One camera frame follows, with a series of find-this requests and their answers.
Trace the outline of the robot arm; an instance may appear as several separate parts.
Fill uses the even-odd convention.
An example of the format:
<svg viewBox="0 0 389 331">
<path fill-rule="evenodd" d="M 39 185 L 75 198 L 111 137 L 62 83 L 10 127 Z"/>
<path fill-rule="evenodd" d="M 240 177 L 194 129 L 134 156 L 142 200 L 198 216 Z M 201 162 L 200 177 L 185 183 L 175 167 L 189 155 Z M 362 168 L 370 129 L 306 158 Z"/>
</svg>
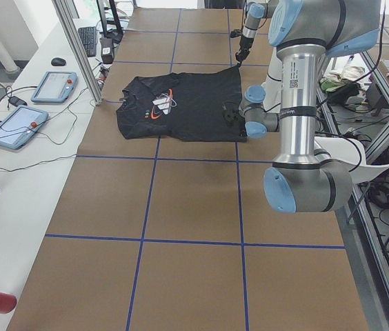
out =
<svg viewBox="0 0 389 331">
<path fill-rule="evenodd" d="M 235 54 L 237 65 L 240 66 L 250 54 L 262 19 L 272 18 L 279 1 L 245 1 L 243 8 L 243 25 L 240 32 L 239 50 Z"/>
<path fill-rule="evenodd" d="M 281 70 L 273 99 L 267 97 L 269 85 L 254 85 L 239 107 L 249 137 L 280 134 L 279 154 L 263 176 L 273 210 L 327 212 L 349 200 L 352 169 L 315 143 L 319 61 L 371 49 L 379 36 L 380 9 L 379 1 L 248 2 L 236 58 L 248 56 L 267 18 L 272 63 Z"/>
</svg>

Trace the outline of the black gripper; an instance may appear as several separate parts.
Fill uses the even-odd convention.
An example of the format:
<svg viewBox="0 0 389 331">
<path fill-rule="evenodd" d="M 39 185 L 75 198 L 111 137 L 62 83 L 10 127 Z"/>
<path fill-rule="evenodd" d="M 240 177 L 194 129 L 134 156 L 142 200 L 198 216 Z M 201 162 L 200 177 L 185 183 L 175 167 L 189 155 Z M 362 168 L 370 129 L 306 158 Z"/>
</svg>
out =
<svg viewBox="0 0 389 331">
<path fill-rule="evenodd" d="M 250 54 L 250 49 L 253 45 L 254 38 L 246 37 L 245 35 L 241 35 L 239 42 L 239 51 L 235 53 L 235 59 L 237 61 L 237 66 L 241 66 L 243 61 L 245 61 Z"/>
</svg>

